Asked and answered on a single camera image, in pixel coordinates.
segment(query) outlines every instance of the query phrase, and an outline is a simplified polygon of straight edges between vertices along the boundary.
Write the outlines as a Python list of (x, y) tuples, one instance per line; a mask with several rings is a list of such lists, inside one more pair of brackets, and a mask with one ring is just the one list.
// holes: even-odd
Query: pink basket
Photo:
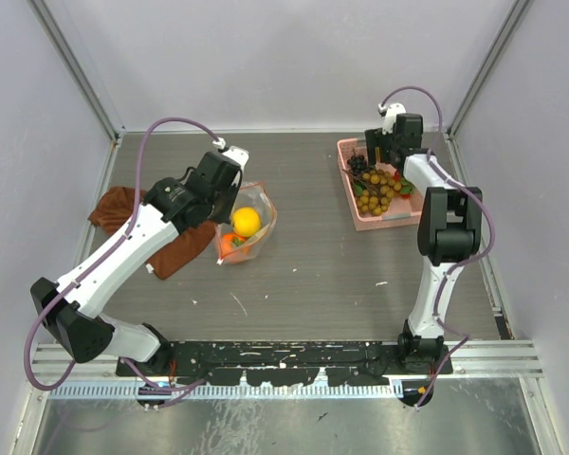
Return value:
[[(338, 142), (338, 163), (341, 170), (348, 168), (347, 161), (354, 152), (356, 152), (357, 155), (367, 155), (367, 149), (365, 147), (357, 147), (356, 139), (343, 139)], [(378, 163), (376, 167), (392, 174), (395, 173), (395, 168), (389, 164)], [(362, 216), (358, 212), (356, 199), (352, 193), (350, 177), (344, 171), (340, 173), (356, 230), (380, 229), (385, 227), (394, 228), (396, 226), (416, 225), (419, 223), (421, 210), (424, 206), (424, 198), (418, 191), (414, 191), (409, 199), (396, 197), (390, 203), (388, 211), (382, 215)]]

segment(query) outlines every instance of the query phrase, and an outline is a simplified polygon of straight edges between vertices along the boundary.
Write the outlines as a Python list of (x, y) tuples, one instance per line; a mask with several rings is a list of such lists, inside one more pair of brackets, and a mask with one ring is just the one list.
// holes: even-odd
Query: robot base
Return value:
[[(312, 384), (323, 369), (330, 387), (388, 385), (388, 375), (430, 375), (434, 360), (402, 360), (396, 344), (380, 341), (186, 341), (162, 343), (159, 361), (136, 363), (150, 376), (174, 376), (178, 384), (204, 379), (214, 386), (239, 385), (243, 374), (250, 386)], [(443, 346), (444, 355), (447, 347)], [(450, 361), (442, 374), (452, 373)], [(116, 375), (134, 376), (119, 362)]]

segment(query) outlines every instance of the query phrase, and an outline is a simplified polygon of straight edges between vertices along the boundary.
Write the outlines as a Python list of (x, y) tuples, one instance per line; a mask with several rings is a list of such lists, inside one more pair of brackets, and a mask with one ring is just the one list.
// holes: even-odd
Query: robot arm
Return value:
[[(44, 322), (76, 362), (111, 354), (160, 363), (157, 357), (160, 348), (166, 349), (166, 340), (153, 327), (109, 318), (102, 313), (103, 307), (143, 263), (186, 229), (207, 220), (229, 221), (247, 161), (247, 151), (236, 147), (222, 154), (207, 152), (185, 182), (169, 177), (154, 184), (139, 206), (135, 225), (128, 235), (132, 218), (57, 283), (41, 278), (32, 285), (31, 295), (40, 314), (58, 293), (72, 282), (76, 284)], [(77, 277), (121, 242), (123, 236), (124, 242), (77, 283)]]
[[(424, 266), (415, 307), (398, 337), (401, 361), (437, 360), (444, 353), (450, 295), (463, 268), (457, 265), (478, 251), (482, 213), (466, 194), (443, 179), (436, 157), (421, 147), (423, 119), (400, 103), (379, 106), (383, 126), (365, 131), (370, 164), (394, 166), (424, 196), (417, 245)], [(468, 188), (479, 199), (478, 188)]]

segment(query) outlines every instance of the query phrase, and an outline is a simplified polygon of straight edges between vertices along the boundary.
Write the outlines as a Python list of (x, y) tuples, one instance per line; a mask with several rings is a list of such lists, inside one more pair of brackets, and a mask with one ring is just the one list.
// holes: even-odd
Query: wooden tabletop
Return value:
[[(149, 322), (167, 338), (180, 340), (396, 339), (421, 278), (417, 228), (355, 231), (337, 165), (337, 141), (356, 135), (225, 136), (229, 144), (249, 150), (245, 180), (265, 182), (278, 211), (276, 228), (260, 255), (243, 264), (217, 265), (210, 245), (166, 281), (142, 267), (105, 312), (128, 322)], [(138, 144), (139, 135), (124, 137), (112, 186), (134, 186)], [(142, 188), (180, 176), (210, 149), (204, 135), (153, 136)], [(436, 154), (449, 168), (444, 141)], [(105, 239), (98, 231), (93, 247)], [(475, 338), (498, 338), (478, 264), (467, 267), (455, 285), (447, 321)]]

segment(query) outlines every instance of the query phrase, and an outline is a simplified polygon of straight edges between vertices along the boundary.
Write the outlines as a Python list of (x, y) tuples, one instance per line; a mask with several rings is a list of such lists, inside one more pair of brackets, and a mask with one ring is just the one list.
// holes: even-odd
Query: brown cloth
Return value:
[[(141, 197), (147, 191), (141, 191)], [(100, 199), (99, 204), (89, 215), (88, 221), (93, 226), (101, 226), (112, 235), (129, 219), (133, 213), (135, 190), (133, 188), (111, 188)], [(189, 228), (176, 239), (165, 245), (149, 260), (154, 274), (166, 280), (177, 270), (194, 259), (209, 245), (215, 236), (215, 223), (206, 221), (198, 228)]]

